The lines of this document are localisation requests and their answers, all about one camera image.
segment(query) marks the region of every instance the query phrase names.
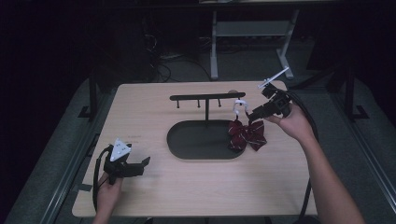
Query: human hand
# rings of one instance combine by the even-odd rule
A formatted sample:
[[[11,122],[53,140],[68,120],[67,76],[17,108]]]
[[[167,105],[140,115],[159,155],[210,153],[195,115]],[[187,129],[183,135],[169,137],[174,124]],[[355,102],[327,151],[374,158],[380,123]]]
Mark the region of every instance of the human hand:
[[[109,175],[104,172],[98,180],[97,212],[93,223],[107,223],[121,195],[123,178],[117,178],[114,185],[109,184]]]
[[[270,116],[266,120],[273,122],[290,137],[296,139],[300,143],[304,140],[315,139],[312,127],[305,117],[303,110],[294,104],[289,104],[290,114],[286,118]]]

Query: red bow tie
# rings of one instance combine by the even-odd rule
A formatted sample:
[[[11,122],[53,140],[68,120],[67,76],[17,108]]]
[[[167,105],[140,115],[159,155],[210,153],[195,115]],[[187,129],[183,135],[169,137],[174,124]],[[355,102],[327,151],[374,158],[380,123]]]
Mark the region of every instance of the red bow tie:
[[[243,150],[250,143],[250,146],[257,151],[267,143],[262,120],[244,126],[241,121],[236,119],[231,121],[228,127],[228,134],[232,136],[230,145],[228,145],[230,149]]]

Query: dark background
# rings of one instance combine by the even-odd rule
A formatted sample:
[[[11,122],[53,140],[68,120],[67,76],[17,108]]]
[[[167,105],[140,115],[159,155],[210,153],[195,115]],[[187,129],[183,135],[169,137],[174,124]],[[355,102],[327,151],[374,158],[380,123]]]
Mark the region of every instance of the dark background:
[[[211,15],[156,11],[144,24],[141,16],[147,12],[88,9],[97,5],[95,1],[0,0],[0,4],[3,222],[71,97],[90,73],[97,75],[101,91],[122,82],[150,82],[155,74],[149,64],[155,59],[145,50],[145,28],[155,23],[161,30],[160,44],[193,55],[198,54],[196,38],[210,34]],[[369,86],[393,124],[395,9],[384,2],[305,8],[293,35],[318,41],[309,64],[312,69],[325,69],[350,54],[357,77]],[[175,35],[180,30],[184,35]]]

